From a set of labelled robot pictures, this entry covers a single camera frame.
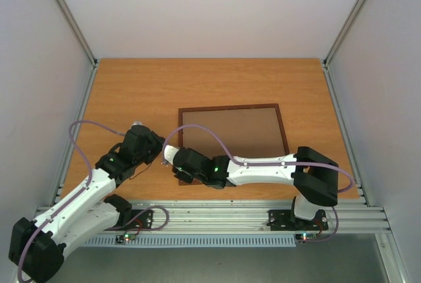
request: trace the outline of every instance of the robotic arm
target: robotic arm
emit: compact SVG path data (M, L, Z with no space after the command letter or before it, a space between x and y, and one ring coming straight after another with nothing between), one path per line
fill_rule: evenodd
M152 163L161 153L164 138L145 126L133 125L122 143L116 144L95 164L95 169L64 199L34 220L20 219L13 227L9 259L36 282L48 281L64 260L98 232L127 226L132 206L118 195L107 194L131 177L136 168ZM286 162L337 164L309 147L282 157L247 159L227 155L208 158L190 148L167 145L164 159L175 177L193 179L216 189L250 183L294 185L300 192L291 208L291 219L312 220L321 207L337 205L337 171Z

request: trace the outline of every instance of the floor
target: floor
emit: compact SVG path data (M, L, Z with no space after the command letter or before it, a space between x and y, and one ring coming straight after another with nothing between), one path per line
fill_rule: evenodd
M50 283L389 282L374 235L291 248L78 248Z
M102 59L84 118L122 132L140 120L166 137L178 125L179 108L261 103L279 104L291 152L307 145L351 170L318 59ZM120 140L89 124L78 136L91 164ZM171 144L177 145L176 136ZM63 195L86 175L85 164L74 154ZM339 187L347 184L340 176ZM170 168L157 159L116 193L126 199L291 199L297 191L281 184L224 190L179 186ZM357 198L357 190L340 197Z

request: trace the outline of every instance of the table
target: table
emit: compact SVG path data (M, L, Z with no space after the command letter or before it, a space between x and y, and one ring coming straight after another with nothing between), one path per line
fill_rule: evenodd
M178 125L180 107L278 103L291 152L307 145L351 167L318 59L102 59L85 119L125 132L135 120L166 137ZM83 124L78 144L94 165L121 137ZM177 144L177 136L171 144ZM74 153L64 183L67 194L87 175ZM339 187L348 184L340 175ZM157 159L116 193L126 199L291 199L293 186L250 184L215 190L179 186ZM358 198L357 189L339 195Z

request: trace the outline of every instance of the black wire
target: black wire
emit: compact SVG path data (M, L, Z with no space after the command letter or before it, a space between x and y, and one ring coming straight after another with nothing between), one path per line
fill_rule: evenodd
M144 173L147 169L149 169L150 167L151 167L151 165L152 165L152 163L149 163L149 166L147 166L146 167L146 169L143 169L141 172L139 172L137 175L135 175L135 176L131 176L130 178L129 178L129 180L133 180L136 176L138 176L139 174L141 174L141 173Z

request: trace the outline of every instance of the brown board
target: brown board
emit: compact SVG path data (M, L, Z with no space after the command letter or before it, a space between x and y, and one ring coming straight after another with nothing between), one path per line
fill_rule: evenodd
M232 155L246 158L279 157L289 154L277 103L193 107L178 110L179 125L198 124L212 130ZM178 145L211 158L224 155L221 145L200 128L179 131ZM179 185L191 185L179 181Z

